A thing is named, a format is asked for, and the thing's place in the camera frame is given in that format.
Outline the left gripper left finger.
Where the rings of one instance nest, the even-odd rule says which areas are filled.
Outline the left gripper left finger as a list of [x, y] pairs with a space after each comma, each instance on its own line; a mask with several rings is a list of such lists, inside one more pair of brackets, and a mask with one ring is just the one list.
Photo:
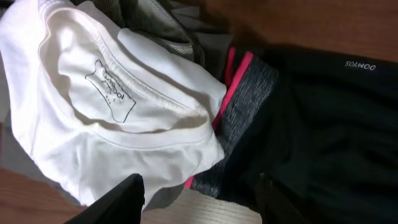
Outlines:
[[140, 224], [144, 182], [132, 174], [65, 224]]

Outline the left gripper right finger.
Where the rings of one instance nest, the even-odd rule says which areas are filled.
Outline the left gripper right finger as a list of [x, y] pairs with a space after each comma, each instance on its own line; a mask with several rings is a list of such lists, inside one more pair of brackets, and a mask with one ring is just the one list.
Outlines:
[[255, 189], [256, 203], [266, 224], [305, 224], [308, 220], [278, 187], [269, 173], [260, 173]]

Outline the black leggings red waistband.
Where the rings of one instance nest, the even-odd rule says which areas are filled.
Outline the black leggings red waistband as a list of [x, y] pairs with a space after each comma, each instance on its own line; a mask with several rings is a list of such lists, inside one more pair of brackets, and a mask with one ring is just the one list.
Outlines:
[[397, 222], [397, 64], [293, 47], [230, 49], [225, 151], [190, 188], [259, 213], [269, 173], [308, 223]]

